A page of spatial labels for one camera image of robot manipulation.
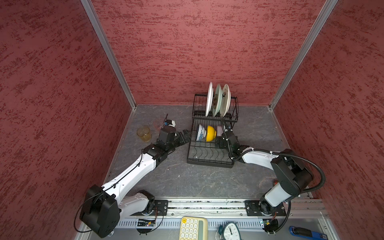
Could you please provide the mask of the lavender white bowl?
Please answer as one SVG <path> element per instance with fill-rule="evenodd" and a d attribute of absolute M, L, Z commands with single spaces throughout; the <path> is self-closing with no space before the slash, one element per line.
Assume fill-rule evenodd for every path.
<path fill-rule="evenodd" d="M 222 134 L 224 133 L 224 131 L 223 131 L 223 127 L 222 126 L 217 126 L 216 127 L 216 132 L 217 132 L 217 137 L 221 137 L 222 136 Z"/>

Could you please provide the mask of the pink drinking glass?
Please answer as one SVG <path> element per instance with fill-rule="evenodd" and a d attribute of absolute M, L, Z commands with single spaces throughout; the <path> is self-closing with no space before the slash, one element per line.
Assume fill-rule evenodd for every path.
<path fill-rule="evenodd" d="M 160 131 L 160 129 L 163 127 L 164 121 L 161 119 L 156 119 L 153 120 L 153 127 L 155 128 L 156 131 Z"/>

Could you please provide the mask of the amber drinking glass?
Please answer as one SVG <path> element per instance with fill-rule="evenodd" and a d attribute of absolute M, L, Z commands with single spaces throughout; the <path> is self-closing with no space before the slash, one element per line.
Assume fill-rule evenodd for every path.
<path fill-rule="evenodd" d="M 137 129 L 137 136 L 143 141 L 143 142 L 149 142 L 152 138 L 151 129 L 149 126 L 141 126 Z"/>

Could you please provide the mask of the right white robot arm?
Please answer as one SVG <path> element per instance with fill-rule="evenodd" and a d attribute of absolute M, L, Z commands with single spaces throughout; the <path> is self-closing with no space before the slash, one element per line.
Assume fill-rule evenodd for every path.
<path fill-rule="evenodd" d="M 228 151 L 231 160 L 274 171 L 278 183 L 260 198 L 259 211 L 265 216 L 274 214 L 282 202 L 302 194 L 314 179 L 313 173 L 306 167 L 304 160 L 290 149 L 273 152 L 241 145 L 231 131 L 217 136 L 215 141 L 220 148 Z"/>

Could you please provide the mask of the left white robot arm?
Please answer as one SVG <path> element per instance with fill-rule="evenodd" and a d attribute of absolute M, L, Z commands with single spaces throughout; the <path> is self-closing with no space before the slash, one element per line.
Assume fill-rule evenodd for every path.
<path fill-rule="evenodd" d="M 125 200 L 126 194 L 148 173 L 162 163 L 176 148 L 191 141 L 192 132 L 178 132 L 172 125 L 163 126 L 155 144 L 141 150 L 138 159 L 113 180 L 101 187 L 93 185 L 86 193 L 76 218 L 100 238 L 107 237 L 117 226 L 121 215 L 147 211 L 153 197 L 137 193 Z"/>

